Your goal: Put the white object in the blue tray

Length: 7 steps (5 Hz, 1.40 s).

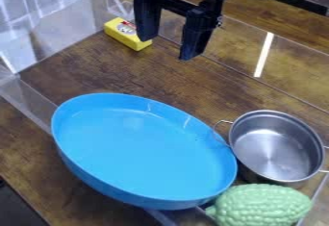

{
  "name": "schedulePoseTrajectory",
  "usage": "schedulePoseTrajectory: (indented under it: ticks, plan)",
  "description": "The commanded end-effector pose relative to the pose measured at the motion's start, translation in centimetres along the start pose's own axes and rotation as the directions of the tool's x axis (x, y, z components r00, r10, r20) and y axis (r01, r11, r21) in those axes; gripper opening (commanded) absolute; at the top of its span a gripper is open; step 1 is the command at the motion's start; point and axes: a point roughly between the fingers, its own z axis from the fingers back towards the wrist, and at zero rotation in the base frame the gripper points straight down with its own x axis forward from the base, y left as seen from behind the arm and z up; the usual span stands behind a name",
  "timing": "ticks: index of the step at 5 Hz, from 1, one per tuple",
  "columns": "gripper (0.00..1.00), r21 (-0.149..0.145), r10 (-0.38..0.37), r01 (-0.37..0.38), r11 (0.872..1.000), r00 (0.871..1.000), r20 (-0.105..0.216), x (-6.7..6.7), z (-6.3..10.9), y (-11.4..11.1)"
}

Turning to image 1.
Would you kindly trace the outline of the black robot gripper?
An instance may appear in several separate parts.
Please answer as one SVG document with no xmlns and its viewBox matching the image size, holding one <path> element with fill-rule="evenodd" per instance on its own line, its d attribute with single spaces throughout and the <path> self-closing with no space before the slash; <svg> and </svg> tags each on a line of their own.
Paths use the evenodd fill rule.
<svg viewBox="0 0 329 226">
<path fill-rule="evenodd" d="M 186 14 L 179 59 L 191 60 L 204 52 L 214 29 L 222 23 L 221 10 L 225 1 L 202 0 L 198 5 L 192 5 L 182 0 L 134 0 L 135 25 L 140 41 L 158 36 L 162 9 Z"/>
</svg>

